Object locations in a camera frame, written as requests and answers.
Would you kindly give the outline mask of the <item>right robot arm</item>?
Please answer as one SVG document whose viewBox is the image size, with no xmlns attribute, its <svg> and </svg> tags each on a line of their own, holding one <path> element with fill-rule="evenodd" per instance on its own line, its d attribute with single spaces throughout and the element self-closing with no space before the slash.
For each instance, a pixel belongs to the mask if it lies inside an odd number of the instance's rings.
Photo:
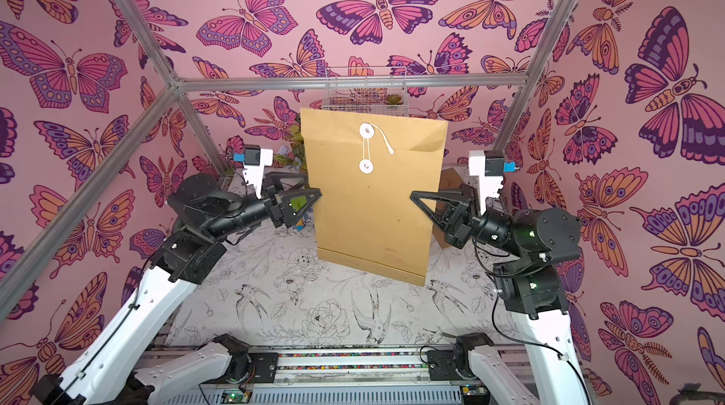
<svg viewBox="0 0 725 405">
<path fill-rule="evenodd" d="M 457 337 L 453 359 L 459 376 L 480 380 L 498 404 L 591 403 L 574 348 L 569 301 L 556 271 L 581 257 L 579 217 L 559 208 L 508 213 L 486 204 L 468 185 L 414 191 L 411 200 L 451 246 L 490 246 L 511 257 L 483 272 L 494 284 L 494 303 L 511 314 L 520 335 L 495 331 L 526 348 L 536 389 L 507 367 L 485 333 Z"/>
</svg>

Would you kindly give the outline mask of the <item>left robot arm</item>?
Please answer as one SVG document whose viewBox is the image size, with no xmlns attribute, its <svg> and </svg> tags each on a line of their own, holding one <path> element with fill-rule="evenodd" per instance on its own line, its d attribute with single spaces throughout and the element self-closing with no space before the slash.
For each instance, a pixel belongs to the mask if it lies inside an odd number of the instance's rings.
<svg viewBox="0 0 725 405">
<path fill-rule="evenodd" d="M 207 174 L 183 180 L 168 203 L 172 233 L 149 258 L 141 280 L 110 321 L 100 314 L 105 285 L 88 285 L 60 325 L 62 341 L 80 351 L 75 363 L 40 378 L 41 404 L 162 404 L 208 380 L 249 375 L 248 347 L 228 334 L 158 367 L 137 363 L 169 316 L 225 255 L 228 237 L 262 222 L 293 227 L 321 198 L 301 173 L 268 173 L 249 195 L 223 191 Z"/>
</svg>

